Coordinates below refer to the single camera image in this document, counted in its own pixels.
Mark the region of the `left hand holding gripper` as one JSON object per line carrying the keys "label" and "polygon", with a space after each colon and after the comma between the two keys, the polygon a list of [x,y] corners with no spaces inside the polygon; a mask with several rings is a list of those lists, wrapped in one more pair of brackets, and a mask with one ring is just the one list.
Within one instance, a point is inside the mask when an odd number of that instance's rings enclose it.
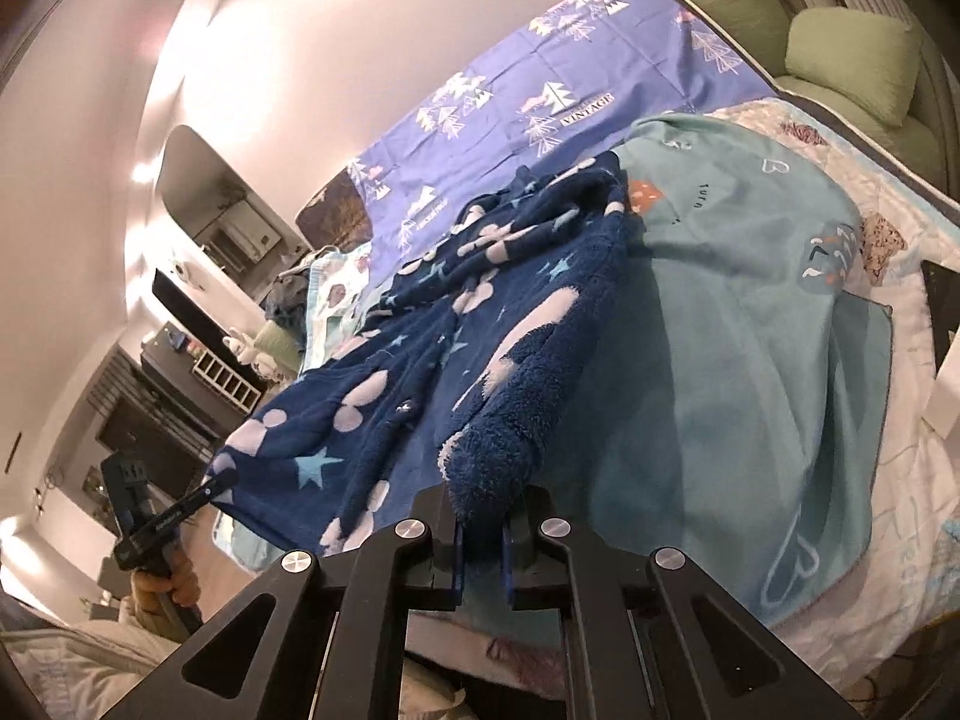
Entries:
{"label": "left hand holding gripper", "polygon": [[130,595],[122,601],[119,621],[148,631],[161,639],[182,644],[190,632],[179,610],[199,611],[200,582],[194,564],[182,546],[167,558],[169,574],[156,575],[146,569],[130,574]]}

